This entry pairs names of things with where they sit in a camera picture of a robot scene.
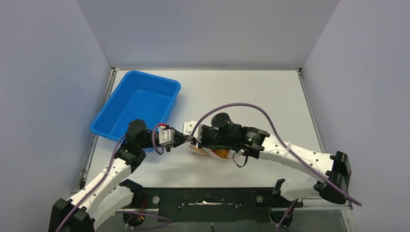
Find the round brown fried ball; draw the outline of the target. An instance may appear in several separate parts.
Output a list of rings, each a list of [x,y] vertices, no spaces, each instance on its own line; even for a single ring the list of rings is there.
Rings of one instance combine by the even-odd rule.
[[[229,151],[226,149],[213,150],[212,152],[221,159],[227,159],[229,156]]]

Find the blue plastic bin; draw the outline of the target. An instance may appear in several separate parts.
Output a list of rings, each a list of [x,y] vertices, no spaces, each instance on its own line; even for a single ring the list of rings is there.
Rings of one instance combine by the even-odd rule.
[[[166,123],[180,90],[177,80],[140,71],[125,73],[91,123],[91,132],[98,136],[95,148],[113,147],[134,119],[142,119],[149,129]]]

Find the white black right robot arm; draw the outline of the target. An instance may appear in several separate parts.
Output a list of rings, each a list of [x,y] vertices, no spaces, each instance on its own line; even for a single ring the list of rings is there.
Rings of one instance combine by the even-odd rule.
[[[320,197],[335,204],[354,201],[348,194],[351,167],[343,152],[332,155],[284,142],[276,133],[233,123],[227,113],[215,115],[211,126],[199,124],[193,136],[202,148],[227,149],[246,158],[274,161],[306,173],[308,177],[304,180],[277,181],[272,200],[278,206],[308,197]]]

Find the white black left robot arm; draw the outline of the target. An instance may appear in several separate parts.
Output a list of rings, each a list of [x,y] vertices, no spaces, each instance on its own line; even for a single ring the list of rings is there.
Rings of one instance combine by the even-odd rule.
[[[159,123],[150,130],[141,119],[131,121],[116,143],[106,167],[87,185],[69,199],[57,200],[53,207],[48,230],[50,232],[94,232],[110,216],[129,205],[134,190],[126,185],[134,182],[130,176],[146,158],[146,148],[161,150],[163,154],[194,138],[195,122],[188,122],[183,131]]]

